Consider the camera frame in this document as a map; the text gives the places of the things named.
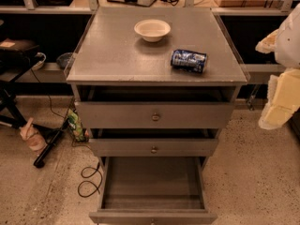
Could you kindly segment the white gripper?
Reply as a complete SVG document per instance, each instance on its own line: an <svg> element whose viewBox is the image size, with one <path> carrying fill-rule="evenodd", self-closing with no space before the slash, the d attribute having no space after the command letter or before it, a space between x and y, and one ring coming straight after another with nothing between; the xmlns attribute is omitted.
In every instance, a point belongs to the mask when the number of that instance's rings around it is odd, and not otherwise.
<svg viewBox="0 0 300 225"><path fill-rule="evenodd" d="M281 128L300 108L300 4L289 16L255 47L259 53L275 52L276 61L288 68L279 76L271 75L267 103L259 127L266 130Z"/></svg>

